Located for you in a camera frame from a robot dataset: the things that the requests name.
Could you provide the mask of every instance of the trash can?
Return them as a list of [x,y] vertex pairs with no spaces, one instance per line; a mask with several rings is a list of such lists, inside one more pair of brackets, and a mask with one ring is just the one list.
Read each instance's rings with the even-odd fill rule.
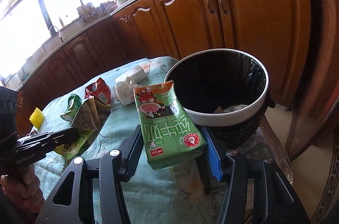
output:
[[275,106],[264,65],[238,50],[210,49],[187,56],[168,71],[165,82],[170,80],[192,121],[209,126],[230,149],[241,146],[267,107]]

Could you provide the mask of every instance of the blue gripper pad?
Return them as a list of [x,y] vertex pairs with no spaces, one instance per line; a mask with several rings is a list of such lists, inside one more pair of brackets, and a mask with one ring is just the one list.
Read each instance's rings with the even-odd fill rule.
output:
[[207,147],[205,148],[205,155],[208,164],[210,165],[211,173],[218,180],[218,182],[221,182],[223,178],[223,173],[221,171],[220,157],[205,127],[201,129],[201,134],[207,143]]

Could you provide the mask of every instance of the light blue cloth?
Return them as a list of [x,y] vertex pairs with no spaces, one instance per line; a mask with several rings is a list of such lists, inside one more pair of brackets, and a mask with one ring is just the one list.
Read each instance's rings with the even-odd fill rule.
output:
[[[45,119],[38,131],[59,131],[69,128],[70,123],[62,120],[60,114],[66,109],[70,94],[77,94],[84,99],[85,87],[99,77],[112,87],[118,76],[144,61],[147,61],[143,64],[147,79],[141,82],[143,86],[162,83],[168,70],[177,62],[171,57],[141,59],[97,76],[73,92],[51,101],[43,110]],[[85,160],[90,160],[118,148],[139,123],[135,103],[112,110],[99,136],[82,156]],[[35,164],[36,175],[41,181],[45,198],[60,178],[64,163],[62,156],[52,151]],[[143,150],[135,175],[128,183],[121,184],[132,224],[212,223],[210,208],[203,196],[195,161],[154,171],[148,165]],[[93,194],[95,219],[101,224],[96,180]]]

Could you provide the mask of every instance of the black plastic liner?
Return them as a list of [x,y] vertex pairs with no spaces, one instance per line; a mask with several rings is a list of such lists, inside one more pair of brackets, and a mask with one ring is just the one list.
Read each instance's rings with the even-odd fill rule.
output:
[[[195,55],[175,67],[167,80],[173,80],[175,93],[183,107],[201,113],[213,113],[233,105],[250,105],[263,93],[266,76],[253,58],[228,50]],[[211,127],[228,148],[243,144],[258,128],[267,107],[275,103],[267,92],[262,107],[251,118],[232,126]]]

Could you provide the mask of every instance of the red circular logo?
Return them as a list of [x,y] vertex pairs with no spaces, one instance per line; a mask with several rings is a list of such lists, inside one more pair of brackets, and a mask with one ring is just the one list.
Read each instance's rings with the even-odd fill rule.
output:
[[200,143],[200,137],[196,133],[190,133],[184,137],[184,144],[188,147],[195,147],[199,145],[199,143]]

